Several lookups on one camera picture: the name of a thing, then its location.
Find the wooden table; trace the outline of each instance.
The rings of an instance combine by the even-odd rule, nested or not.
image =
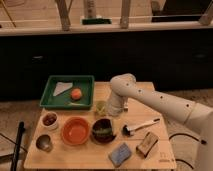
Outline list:
[[[150,82],[140,82],[137,84],[141,88],[154,90],[153,84]],[[54,131],[45,130],[41,127],[41,120],[39,120],[24,167],[27,169],[114,169],[112,162],[108,158],[108,154],[125,142],[133,154],[119,169],[176,168],[172,147],[168,140],[168,134],[161,114],[134,99],[128,100],[129,109],[127,112],[123,112],[119,117],[113,118],[117,136],[111,143],[100,145],[94,143],[91,138],[85,144],[79,146],[68,146],[62,142],[60,131],[65,121],[70,117],[80,116],[85,118],[92,126],[100,118],[94,113],[95,104],[99,100],[107,100],[109,94],[110,88],[108,82],[96,82],[93,107],[90,110],[55,110],[59,115],[59,128]],[[158,117],[161,119],[160,123],[138,130],[130,138],[124,137],[121,134],[124,124],[136,124]],[[145,159],[136,153],[135,147],[141,142],[148,131],[156,134],[159,137],[159,141]],[[35,146],[36,139],[41,134],[49,134],[52,139],[53,150],[50,153],[38,150]]]

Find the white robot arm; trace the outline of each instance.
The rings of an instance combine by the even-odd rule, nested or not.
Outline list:
[[[195,171],[212,171],[213,108],[165,93],[141,89],[137,87],[134,80],[131,74],[115,76],[111,79],[112,92],[107,101],[108,113],[113,116],[121,113],[126,99],[130,97],[173,118],[200,134]]]

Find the green tray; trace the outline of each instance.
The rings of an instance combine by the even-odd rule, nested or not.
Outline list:
[[[72,82],[73,87],[53,96],[57,82]],[[76,87],[80,88],[83,93],[82,98],[78,101],[70,98],[71,89]],[[46,109],[90,109],[93,103],[93,92],[94,76],[92,75],[52,75],[47,81],[40,106]]]

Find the small cup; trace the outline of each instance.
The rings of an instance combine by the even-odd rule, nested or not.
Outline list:
[[[105,101],[98,101],[96,103],[96,113],[99,116],[105,116],[106,115],[106,102]]]
[[[41,118],[41,124],[48,130],[58,128],[58,115],[56,112],[50,111],[45,113]]]
[[[44,134],[37,138],[36,147],[39,150],[50,152],[53,149],[53,144],[49,135]]]

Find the gray floor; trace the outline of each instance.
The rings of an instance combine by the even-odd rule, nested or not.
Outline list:
[[[194,100],[208,106],[213,106],[213,89],[171,91],[167,93]],[[29,146],[30,138],[34,132],[40,112],[41,108],[39,107],[39,100],[0,102],[0,133],[3,133],[15,141],[18,124],[20,121],[24,121],[26,132],[23,137],[22,146],[27,148]],[[165,118],[165,121],[169,135],[184,132],[198,137],[198,135],[195,133],[169,118]],[[196,141],[188,137],[177,136],[171,139],[171,143],[176,158],[184,159],[194,165],[197,149]],[[0,136],[0,155],[12,152],[11,149],[13,147],[14,145],[11,142]],[[18,171],[24,170],[22,164],[23,162],[19,162]],[[181,162],[178,162],[177,164],[177,171],[191,170],[187,165]],[[1,171],[8,171],[9,168],[10,163],[0,163]]]

